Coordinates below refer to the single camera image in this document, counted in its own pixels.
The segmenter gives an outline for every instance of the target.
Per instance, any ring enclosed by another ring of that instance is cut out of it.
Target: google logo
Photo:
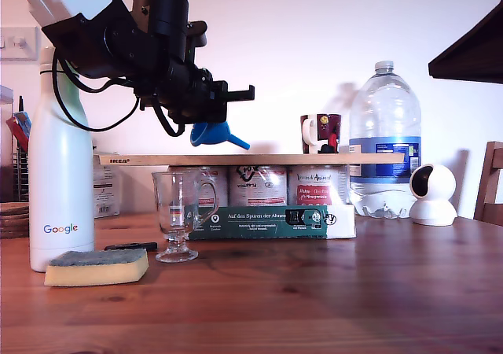
[[[66,226],[66,227],[51,227],[49,224],[44,226],[44,232],[46,232],[47,234],[50,234],[50,233],[57,234],[57,233],[63,233],[63,232],[66,234],[69,234],[73,230],[78,230],[78,229],[79,229],[78,226],[74,226],[73,224],[70,224],[69,226]]]

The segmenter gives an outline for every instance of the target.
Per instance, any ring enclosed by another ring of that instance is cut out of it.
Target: white camera
[[[457,213],[449,202],[456,190],[453,173],[443,165],[426,164],[410,177],[410,191],[417,201],[409,216],[425,226],[450,226]]]

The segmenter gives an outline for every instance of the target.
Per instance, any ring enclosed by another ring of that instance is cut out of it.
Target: light switch
[[[40,30],[34,28],[1,28],[0,61],[37,61]]]

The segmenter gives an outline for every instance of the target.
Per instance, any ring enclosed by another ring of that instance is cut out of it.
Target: can
[[[345,166],[296,165],[289,168],[289,205],[344,205],[346,202]]]
[[[227,167],[170,167],[171,169],[194,170],[201,172],[201,183],[212,181],[218,196],[218,206],[229,205]],[[213,189],[209,185],[201,187],[199,194],[199,207],[213,207],[215,203]]]
[[[239,166],[229,170],[231,206],[285,206],[287,170],[282,166]]]

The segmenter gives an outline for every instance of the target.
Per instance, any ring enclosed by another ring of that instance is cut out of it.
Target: stemmed glass
[[[152,173],[154,195],[160,230],[167,240],[167,249],[156,255],[160,262],[184,262],[197,257],[186,239],[194,227],[199,227],[218,210],[218,198],[212,181],[201,182],[197,169],[159,171]],[[213,209],[199,215],[201,187],[209,185],[215,194]]]

